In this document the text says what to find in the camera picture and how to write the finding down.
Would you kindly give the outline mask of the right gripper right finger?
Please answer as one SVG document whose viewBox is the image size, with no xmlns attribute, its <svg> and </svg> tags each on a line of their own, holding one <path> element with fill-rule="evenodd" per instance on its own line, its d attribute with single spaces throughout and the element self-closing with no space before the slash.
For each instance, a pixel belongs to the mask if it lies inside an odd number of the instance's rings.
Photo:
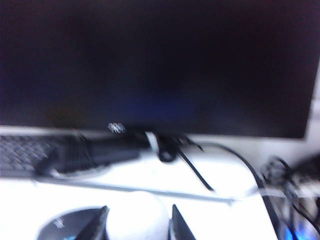
<svg viewBox="0 0 320 240">
<path fill-rule="evenodd" d="M 169 221 L 170 240 L 196 240 L 185 219 L 175 204 L 172 205 L 171 219 Z"/>
</svg>

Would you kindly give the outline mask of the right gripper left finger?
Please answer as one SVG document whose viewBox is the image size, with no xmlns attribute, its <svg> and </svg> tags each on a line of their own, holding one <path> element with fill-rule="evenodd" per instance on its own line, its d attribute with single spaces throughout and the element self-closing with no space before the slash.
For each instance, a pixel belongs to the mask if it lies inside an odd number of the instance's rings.
<svg viewBox="0 0 320 240">
<path fill-rule="evenodd" d="M 106 230 L 108 213 L 109 208 L 107 206 L 100 208 L 97 214 L 79 232 L 75 240 L 108 240 Z"/>
</svg>

